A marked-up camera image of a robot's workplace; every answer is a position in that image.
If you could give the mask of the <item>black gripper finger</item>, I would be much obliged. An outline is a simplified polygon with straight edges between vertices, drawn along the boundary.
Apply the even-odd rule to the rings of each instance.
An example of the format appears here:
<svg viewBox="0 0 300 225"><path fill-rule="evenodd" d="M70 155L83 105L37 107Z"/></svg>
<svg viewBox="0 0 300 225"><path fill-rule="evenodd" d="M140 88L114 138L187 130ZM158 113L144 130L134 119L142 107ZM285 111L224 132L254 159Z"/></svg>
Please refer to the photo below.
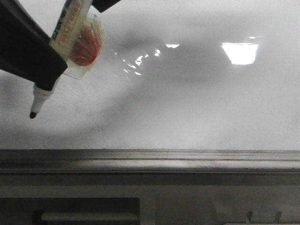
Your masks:
<svg viewBox="0 0 300 225"><path fill-rule="evenodd" d="M51 91L67 69L49 36L17 0L0 2L0 68Z"/></svg>
<svg viewBox="0 0 300 225"><path fill-rule="evenodd" d="M120 2L120 0L93 0L92 6L100 13Z"/></svg>

